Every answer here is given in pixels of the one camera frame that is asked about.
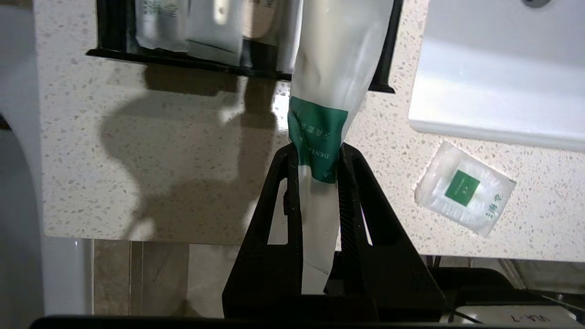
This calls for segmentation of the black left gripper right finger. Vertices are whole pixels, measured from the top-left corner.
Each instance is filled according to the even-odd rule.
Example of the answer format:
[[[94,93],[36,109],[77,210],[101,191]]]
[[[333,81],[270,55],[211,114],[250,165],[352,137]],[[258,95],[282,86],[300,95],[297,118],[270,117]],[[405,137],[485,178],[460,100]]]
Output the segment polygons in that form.
[[[443,297],[363,154],[342,144],[338,162],[341,251],[328,296]]]

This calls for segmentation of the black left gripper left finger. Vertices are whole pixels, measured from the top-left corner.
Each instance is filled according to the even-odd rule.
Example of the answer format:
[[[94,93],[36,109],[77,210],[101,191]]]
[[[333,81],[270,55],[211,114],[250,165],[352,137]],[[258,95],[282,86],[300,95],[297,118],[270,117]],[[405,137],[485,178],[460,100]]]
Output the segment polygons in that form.
[[[268,243],[272,216],[282,180],[287,181],[287,243]],[[298,296],[303,271],[303,238],[298,187],[298,159],[294,145],[280,148],[269,168],[253,217],[240,247],[224,296]]]

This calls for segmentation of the square clear packet green label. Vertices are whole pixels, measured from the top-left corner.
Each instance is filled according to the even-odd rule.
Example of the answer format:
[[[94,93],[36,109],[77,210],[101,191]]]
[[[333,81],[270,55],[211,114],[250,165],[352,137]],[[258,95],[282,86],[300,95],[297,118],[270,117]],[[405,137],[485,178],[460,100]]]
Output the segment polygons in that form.
[[[415,203],[488,237],[516,181],[443,141],[415,189]]]

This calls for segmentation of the long clear toothbrush packet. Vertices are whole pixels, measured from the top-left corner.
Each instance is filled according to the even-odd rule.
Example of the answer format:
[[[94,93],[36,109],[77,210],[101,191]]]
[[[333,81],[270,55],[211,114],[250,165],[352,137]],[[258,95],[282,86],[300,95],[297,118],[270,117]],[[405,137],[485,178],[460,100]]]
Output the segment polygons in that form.
[[[338,159],[374,77],[393,0],[303,0],[288,133],[298,154],[302,294],[323,294],[340,231]]]

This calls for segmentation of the black drawer of amenity box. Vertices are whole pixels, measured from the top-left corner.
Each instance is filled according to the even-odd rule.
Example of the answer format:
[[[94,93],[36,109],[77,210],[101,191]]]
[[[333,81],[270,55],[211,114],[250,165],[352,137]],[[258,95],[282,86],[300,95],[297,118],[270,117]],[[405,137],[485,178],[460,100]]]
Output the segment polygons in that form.
[[[188,44],[186,53],[176,53],[160,48],[147,49],[139,46],[136,40],[134,0],[96,0],[96,16],[97,46],[88,50],[89,56],[126,62],[204,69],[272,80],[291,80],[292,74],[279,73],[276,67],[275,69],[245,68],[195,58],[189,55]]]

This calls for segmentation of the white robot chassis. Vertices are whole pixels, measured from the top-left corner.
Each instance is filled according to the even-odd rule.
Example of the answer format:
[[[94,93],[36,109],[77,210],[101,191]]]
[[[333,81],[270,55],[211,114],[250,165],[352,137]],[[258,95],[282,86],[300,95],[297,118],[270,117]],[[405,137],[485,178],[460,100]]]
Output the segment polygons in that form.
[[[529,327],[581,327],[577,316],[561,306],[553,305],[476,305],[461,306],[462,313],[485,324]]]

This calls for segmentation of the white ceramic sink basin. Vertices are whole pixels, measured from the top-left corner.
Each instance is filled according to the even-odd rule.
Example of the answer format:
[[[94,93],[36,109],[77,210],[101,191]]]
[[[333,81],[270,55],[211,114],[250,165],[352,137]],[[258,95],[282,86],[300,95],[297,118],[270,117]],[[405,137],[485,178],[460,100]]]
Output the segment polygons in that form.
[[[585,152],[585,0],[430,0],[408,121]]]

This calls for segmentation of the long beige sachet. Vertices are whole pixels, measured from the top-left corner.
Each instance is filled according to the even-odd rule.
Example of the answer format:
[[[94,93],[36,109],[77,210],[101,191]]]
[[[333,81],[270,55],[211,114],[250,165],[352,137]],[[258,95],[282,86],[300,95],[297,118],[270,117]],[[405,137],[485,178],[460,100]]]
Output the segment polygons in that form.
[[[189,55],[222,64],[275,69],[282,0],[189,0]]]

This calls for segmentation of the long white sachet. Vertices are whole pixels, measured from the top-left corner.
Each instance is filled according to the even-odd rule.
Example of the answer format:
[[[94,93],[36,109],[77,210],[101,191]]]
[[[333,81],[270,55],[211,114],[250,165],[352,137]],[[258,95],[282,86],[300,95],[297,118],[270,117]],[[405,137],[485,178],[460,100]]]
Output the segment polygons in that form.
[[[134,0],[138,45],[186,53],[188,6],[189,0]]]

